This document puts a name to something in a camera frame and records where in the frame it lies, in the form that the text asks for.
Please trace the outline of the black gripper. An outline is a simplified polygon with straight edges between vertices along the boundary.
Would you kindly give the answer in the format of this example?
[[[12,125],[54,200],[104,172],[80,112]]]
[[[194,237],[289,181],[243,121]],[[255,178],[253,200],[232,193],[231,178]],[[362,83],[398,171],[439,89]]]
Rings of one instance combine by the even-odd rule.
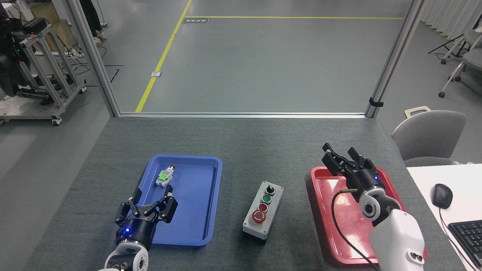
[[[332,176],[344,175],[344,172],[347,172],[348,189],[356,189],[358,194],[361,194],[375,187],[386,188],[378,177],[379,171],[376,166],[369,158],[361,156],[354,147],[348,149],[348,155],[352,161],[334,152],[329,143],[325,143],[322,149],[324,151],[322,162]]]
[[[155,235],[156,222],[170,223],[178,206],[172,191],[172,185],[168,184],[161,199],[149,206],[142,206],[142,214],[147,219],[143,220],[137,206],[142,191],[137,187],[128,201],[119,205],[115,217],[115,223],[119,226],[116,231],[116,245],[124,241],[138,242],[149,251]],[[127,220],[129,211],[134,214],[134,219]]]

